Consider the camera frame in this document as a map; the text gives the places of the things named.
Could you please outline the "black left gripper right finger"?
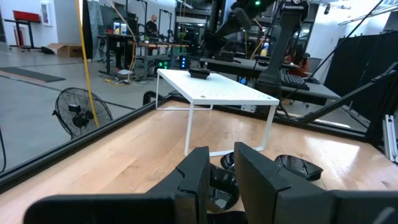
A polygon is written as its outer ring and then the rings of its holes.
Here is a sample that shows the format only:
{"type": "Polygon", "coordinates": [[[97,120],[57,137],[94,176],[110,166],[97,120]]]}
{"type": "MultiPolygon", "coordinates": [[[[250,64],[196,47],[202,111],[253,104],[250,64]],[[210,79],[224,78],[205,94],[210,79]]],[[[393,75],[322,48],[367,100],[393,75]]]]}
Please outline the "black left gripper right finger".
{"type": "Polygon", "coordinates": [[[398,191],[325,190],[243,142],[234,163],[249,224],[398,224],[398,191]]]}

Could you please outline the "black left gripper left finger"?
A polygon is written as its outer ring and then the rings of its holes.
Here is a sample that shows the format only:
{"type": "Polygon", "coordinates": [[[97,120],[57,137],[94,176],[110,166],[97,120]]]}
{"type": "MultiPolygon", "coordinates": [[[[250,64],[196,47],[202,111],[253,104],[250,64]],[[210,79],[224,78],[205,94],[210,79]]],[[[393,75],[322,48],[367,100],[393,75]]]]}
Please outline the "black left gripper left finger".
{"type": "Polygon", "coordinates": [[[146,193],[44,197],[25,211],[24,224],[206,223],[209,181],[209,148],[199,147],[146,193]]]}

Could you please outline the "black square footed mini plate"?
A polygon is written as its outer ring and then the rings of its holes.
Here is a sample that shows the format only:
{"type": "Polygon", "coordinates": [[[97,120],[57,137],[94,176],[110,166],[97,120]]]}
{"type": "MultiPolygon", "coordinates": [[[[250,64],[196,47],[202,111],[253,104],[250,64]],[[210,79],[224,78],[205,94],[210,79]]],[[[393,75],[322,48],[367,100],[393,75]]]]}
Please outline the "black square footed mini plate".
{"type": "Polygon", "coordinates": [[[202,80],[206,80],[210,75],[210,70],[198,67],[190,67],[188,72],[191,78],[198,78],[202,80]]]}

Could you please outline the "black leaf-shaped mini plate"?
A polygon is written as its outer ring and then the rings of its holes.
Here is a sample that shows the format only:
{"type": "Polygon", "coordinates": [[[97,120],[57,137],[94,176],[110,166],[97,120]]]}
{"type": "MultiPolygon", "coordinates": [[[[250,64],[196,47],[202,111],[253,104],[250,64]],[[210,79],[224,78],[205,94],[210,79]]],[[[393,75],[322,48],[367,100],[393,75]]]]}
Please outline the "black leaf-shaped mini plate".
{"type": "Polygon", "coordinates": [[[323,169],[309,161],[290,155],[279,155],[274,162],[308,181],[320,179],[323,169]]]}

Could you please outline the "grey desk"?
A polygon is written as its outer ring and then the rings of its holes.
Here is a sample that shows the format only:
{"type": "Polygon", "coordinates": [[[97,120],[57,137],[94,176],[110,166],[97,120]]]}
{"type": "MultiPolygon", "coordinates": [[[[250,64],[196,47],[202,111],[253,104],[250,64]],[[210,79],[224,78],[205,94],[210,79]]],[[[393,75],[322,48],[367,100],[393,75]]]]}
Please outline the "grey desk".
{"type": "MultiPolygon", "coordinates": [[[[265,67],[256,66],[253,70],[254,61],[237,58],[237,62],[225,62],[212,58],[201,58],[200,62],[206,62],[207,68],[214,72],[228,73],[239,77],[248,77],[256,80],[259,74],[265,70],[265,67]]],[[[307,83],[309,90],[299,89],[296,93],[289,97],[290,100],[302,101],[324,106],[328,99],[338,100],[340,96],[331,91],[322,84],[307,83]]]]}

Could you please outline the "white perforated metal shelf rack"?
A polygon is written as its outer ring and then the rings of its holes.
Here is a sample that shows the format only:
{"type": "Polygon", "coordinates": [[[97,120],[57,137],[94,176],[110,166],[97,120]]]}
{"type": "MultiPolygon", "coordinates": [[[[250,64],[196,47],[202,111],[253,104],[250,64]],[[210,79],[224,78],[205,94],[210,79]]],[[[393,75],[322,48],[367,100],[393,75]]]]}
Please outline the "white perforated metal shelf rack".
{"type": "Polygon", "coordinates": [[[185,139],[184,154],[187,156],[190,145],[190,135],[193,124],[193,112],[196,105],[208,105],[211,111],[215,105],[260,105],[269,106],[264,135],[261,144],[254,149],[263,151],[266,148],[267,140],[271,131],[274,114],[279,100],[253,88],[240,84],[217,73],[211,73],[205,80],[192,78],[188,71],[166,70],[157,71],[157,80],[163,78],[168,84],[174,87],[190,106],[188,108],[160,108],[159,92],[155,92],[155,108],[162,111],[188,111],[188,124],[185,139]]]}

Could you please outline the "wooden top desk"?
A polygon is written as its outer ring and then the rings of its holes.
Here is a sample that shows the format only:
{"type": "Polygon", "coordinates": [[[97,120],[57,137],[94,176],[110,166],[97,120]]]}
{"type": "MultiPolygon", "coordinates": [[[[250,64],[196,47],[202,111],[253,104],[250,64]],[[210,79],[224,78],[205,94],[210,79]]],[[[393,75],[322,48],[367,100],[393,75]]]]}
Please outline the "wooden top desk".
{"type": "Polygon", "coordinates": [[[168,68],[174,68],[175,66],[175,58],[186,55],[186,52],[183,52],[183,49],[187,49],[189,47],[188,44],[176,44],[170,42],[156,42],[156,43],[145,43],[138,42],[138,47],[142,47],[144,49],[144,55],[139,58],[143,60],[144,70],[141,78],[144,80],[150,80],[148,76],[149,66],[148,62],[150,60],[170,60],[170,66],[168,68]],[[149,49],[156,49],[158,52],[155,55],[148,55],[149,49]]]}

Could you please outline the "grey monitor stand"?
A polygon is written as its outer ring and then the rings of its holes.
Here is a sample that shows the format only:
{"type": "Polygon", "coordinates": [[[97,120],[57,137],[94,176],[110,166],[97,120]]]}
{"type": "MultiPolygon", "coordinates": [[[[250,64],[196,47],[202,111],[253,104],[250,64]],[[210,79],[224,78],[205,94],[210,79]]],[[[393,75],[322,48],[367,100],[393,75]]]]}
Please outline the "grey monitor stand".
{"type": "Polygon", "coordinates": [[[294,29],[300,26],[308,13],[307,0],[287,0],[280,12],[280,34],[272,51],[268,67],[257,79],[256,88],[268,95],[277,96],[280,93],[280,67],[284,62],[285,52],[294,29]]]}

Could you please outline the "person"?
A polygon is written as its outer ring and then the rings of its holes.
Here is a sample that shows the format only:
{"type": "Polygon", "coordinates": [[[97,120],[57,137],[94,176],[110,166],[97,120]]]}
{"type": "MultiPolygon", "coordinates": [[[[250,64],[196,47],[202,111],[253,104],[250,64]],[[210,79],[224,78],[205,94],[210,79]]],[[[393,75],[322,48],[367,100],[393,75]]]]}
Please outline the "person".
{"type": "Polygon", "coordinates": [[[157,22],[157,16],[153,14],[151,16],[151,19],[146,23],[145,32],[146,32],[146,38],[149,42],[155,42],[159,34],[156,22],[157,22]]]}

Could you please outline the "black keyboard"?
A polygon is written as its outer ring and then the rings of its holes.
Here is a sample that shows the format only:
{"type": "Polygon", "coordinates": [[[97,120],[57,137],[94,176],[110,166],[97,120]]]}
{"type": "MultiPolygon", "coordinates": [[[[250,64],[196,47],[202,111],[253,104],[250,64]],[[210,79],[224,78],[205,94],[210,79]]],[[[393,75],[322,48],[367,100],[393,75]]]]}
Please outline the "black keyboard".
{"type": "Polygon", "coordinates": [[[310,87],[305,83],[305,80],[296,75],[290,75],[288,73],[282,73],[280,75],[280,82],[282,86],[287,86],[291,88],[309,90],[310,87]]]}

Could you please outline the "black standing desk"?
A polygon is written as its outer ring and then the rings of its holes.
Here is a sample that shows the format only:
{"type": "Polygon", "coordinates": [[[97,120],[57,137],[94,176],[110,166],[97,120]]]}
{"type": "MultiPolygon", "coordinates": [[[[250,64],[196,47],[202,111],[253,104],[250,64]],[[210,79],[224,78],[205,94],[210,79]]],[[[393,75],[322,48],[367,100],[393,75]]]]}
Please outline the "black standing desk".
{"type": "Polygon", "coordinates": [[[128,70],[131,65],[132,50],[134,50],[134,47],[129,42],[132,36],[106,32],[105,34],[97,35],[97,39],[100,42],[104,42],[103,51],[105,62],[105,70],[99,70],[98,75],[100,77],[107,75],[118,79],[118,76],[111,71],[111,52],[115,53],[115,67],[119,70],[128,70]]]}

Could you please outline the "black floor fan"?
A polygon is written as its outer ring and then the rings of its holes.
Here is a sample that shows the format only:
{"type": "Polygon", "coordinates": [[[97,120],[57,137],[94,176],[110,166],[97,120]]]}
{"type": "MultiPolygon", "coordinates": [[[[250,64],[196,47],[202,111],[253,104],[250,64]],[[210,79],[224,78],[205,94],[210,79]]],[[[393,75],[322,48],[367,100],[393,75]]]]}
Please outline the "black floor fan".
{"type": "Polygon", "coordinates": [[[91,94],[94,111],[88,90],[82,88],[66,88],[60,92],[52,115],[56,116],[62,128],[72,139],[84,136],[113,120],[110,109],[96,94],[91,94]]]}

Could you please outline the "silver aluminium profile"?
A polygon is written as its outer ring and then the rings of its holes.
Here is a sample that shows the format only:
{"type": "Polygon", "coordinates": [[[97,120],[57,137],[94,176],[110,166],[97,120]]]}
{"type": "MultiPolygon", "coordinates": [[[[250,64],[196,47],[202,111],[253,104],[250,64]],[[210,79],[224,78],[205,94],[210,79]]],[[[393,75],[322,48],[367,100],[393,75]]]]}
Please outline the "silver aluminium profile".
{"type": "Polygon", "coordinates": [[[396,138],[394,117],[386,114],[382,122],[384,153],[391,161],[398,164],[398,142],[396,138]]]}

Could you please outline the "black partition screen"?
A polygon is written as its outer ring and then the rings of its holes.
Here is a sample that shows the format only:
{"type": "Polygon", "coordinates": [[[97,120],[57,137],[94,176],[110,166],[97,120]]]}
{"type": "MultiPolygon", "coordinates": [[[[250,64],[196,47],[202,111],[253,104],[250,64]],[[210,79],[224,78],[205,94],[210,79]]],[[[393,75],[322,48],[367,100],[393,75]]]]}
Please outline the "black partition screen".
{"type": "MultiPolygon", "coordinates": [[[[345,96],[384,73],[394,62],[398,62],[398,32],[350,37],[334,53],[325,86],[345,96]]],[[[386,97],[386,88],[386,84],[372,87],[344,105],[361,122],[358,129],[367,129],[386,97]]]]}

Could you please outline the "brown cardboard box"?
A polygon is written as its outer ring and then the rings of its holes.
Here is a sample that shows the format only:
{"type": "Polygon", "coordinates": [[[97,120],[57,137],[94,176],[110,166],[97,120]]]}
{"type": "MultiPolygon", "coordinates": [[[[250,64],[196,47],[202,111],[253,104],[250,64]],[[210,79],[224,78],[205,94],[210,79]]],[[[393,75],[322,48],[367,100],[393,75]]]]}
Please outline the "brown cardboard box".
{"type": "Polygon", "coordinates": [[[51,43],[47,48],[53,50],[59,57],[75,58],[83,56],[82,46],[76,44],[51,43]]]}

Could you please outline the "black floor mat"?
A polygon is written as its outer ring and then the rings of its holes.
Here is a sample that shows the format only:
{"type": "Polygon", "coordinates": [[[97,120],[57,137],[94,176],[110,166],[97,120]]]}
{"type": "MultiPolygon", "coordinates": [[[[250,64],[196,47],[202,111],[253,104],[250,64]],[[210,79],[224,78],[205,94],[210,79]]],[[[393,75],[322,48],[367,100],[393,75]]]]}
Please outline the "black floor mat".
{"type": "Polygon", "coordinates": [[[1,75],[7,75],[9,77],[21,78],[24,80],[39,82],[39,83],[52,83],[64,81],[65,78],[47,75],[44,73],[33,72],[30,70],[24,70],[17,67],[3,67],[0,68],[1,75]]]}

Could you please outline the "red tool cart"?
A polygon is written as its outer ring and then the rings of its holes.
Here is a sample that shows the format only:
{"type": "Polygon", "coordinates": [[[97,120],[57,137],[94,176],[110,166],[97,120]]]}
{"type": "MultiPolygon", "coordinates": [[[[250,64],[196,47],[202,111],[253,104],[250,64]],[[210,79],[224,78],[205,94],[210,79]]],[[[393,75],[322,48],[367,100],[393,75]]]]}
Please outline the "red tool cart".
{"type": "Polygon", "coordinates": [[[15,11],[13,10],[13,19],[3,19],[4,22],[10,22],[15,24],[16,29],[14,30],[14,37],[16,43],[14,45],[8,45],[8,49],[18,48],[21,52],[27,50],[30,52],[31,50],[39,50],[40,47],[36,47],[34,44],[34,38],[32,33],[32,23],[40,24],[40,16],[38,14],[34,14],[31,12],[24,11],[15,11]],[[21,25],[27,26],[28,35],[29,35],[29,45],[25,44],[25,40],[23,38],[21,25]]]}

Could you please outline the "black aluminium table frame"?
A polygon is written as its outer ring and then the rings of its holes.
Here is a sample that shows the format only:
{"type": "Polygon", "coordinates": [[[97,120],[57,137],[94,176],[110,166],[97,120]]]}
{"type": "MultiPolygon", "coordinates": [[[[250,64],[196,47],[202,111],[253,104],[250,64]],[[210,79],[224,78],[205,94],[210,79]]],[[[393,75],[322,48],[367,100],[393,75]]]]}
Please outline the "black aluminium table frame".
{"type": "MultiPolygon", "coordinates": [[[[346,96],[340,98],[339,100],[336,100],[332,104],[316,112],[309,113],[304,117],[297,119],[282,118],[278,115],[276,116],[274,122],[295,128],[329,134],[332,136],[368,142],[373,146],[376,146],[376,138],[378,137],[376,129],[379,128],[379,125],[381,124],[382,115],[388,114],[394,110],[394,98],[392,96],[380,102],[380,107],[377,110],[377,115],[372,120],[371,125],[368,127],[368,130],[366,132],[343,128],[334,124],[321,123],[316,119],[332,112],[346,102],[350,101],[352,98],[357,98],[360,94],[362,94],[362,92],[368,91],[372,88],[386,85],[386,93],[388,93],[390,90],[398,90],[398,62],[394,62],[392,64],[392,67],[395,69],[394,71],[388,70],[380,74],[379,76],[373,78],[368,84],[352,91],[351,93],[348,93],[346,96]]],[[[105,127],[93,131],[91,134],[76,138],[70,142],[62,144],[59,147],[55,147],[49,152],[41,154],[15,168],[9,169],[7,172],[0,174],[0,194],[21,184],[23,181],[37,175],[38,173],[58,163],[64,158],[82,150],[85,146],[88,146],[89,144],[106,136],[107,134],[123,127],[127,123],[130,123],[140,118],[141,116],[144,116],[154,109],[155,103],[150,102],[134,110],[133,112],[128,113],[121,118],[110,122],[109,124],[105,125],[105,127]]]]}

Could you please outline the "white wall cabinet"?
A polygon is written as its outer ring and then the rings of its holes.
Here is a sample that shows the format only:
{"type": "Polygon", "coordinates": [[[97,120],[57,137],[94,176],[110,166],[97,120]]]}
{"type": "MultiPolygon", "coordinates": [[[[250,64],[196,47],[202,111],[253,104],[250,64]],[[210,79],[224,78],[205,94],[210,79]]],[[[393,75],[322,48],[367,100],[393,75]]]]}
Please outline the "white wall cabinet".
{"type": "Polygon", "coordinates": [[[41,20],[44,26],[52,26],[51,3],[48,1],[40,2],[41,20]]]}

